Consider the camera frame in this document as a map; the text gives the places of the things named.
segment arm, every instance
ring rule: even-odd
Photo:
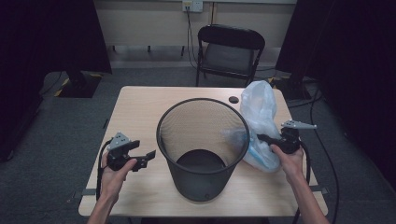
[[[303,174],[303,155],[300,148],[293,154],[285,154],[276,145],[271,145],[271,149],[280,158],[283,171],[293,189],[294,196],[300,208],[304,223],[329,223],[323,215],[314,194],[306,183]]]
[[[134,167],[136,160],[129,160],[117,172],[111,170],[107,166],[107,153],[103,155],[102,167],[106,167],[102,176],[102,191],[99,200],[96,202],[92,210],[91,216],[88,219],[89,224],[106,223],[108,215],[113,208],[113,205],[119,199],[119,193],[122,188],[122,183],[126,179],[128,172]]]

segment black chair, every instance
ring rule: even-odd
[[[265,46],[264,38],[256,31],[218,24],[201,28],[198,43],[195,86],[199,84],[200,72],[244,79],[247,86],[253,81]]]

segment translucent plastic bag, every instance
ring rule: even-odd
[[[257,134],[280,139],[274,123],[276,100],[271,86],[265,81],[251,82],[242,92],[240,112],[250,130],[250,143],[244,161],[264,172],[271,173],[279,168],[279,157],[271,151]]]

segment round black object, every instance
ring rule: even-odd
[[[236,96],[231,96],[230,98],[228,98],[228,101],[230,101],[231,104],[238,104],[239,99]]]
[[[157,127],[157,143],[177,190],[196,202],[212,200],[222,192],[245,156],[248,142],[242,116],[229,105],[207,98],[172,106]]]

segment wooden table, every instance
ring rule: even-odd
[[[183,100],[205,97],[228,103],[239,111],[238,104],[229,103],[230,96],[240,99],[243,89],[180,88],[180,87],[124,87],[108,123],[103,143],[118,131],[131,140],[140,140],[140,147],[131,156],[146,155],[157,149],[156,158],[148,168],[129,173],[123,184],[119,201],[111,216],[126,217],[279,217],[293,216],[297,203],[282,170],[267,174],[240,161],[223,192],[207,203],[195,203],[184,198],[176,189],[167,162],[156,142],[156,128],[163,113]],[[275,123],[291,118],[283,95],[274,90],[277,103]],[[96,188],[97,163],[87,184]],[[317,185],[311,175],[311,185]],[[319,206],[327,214],[321,192],[314,192]],[[83,196],[79,212],[89,216],[95,196]]]

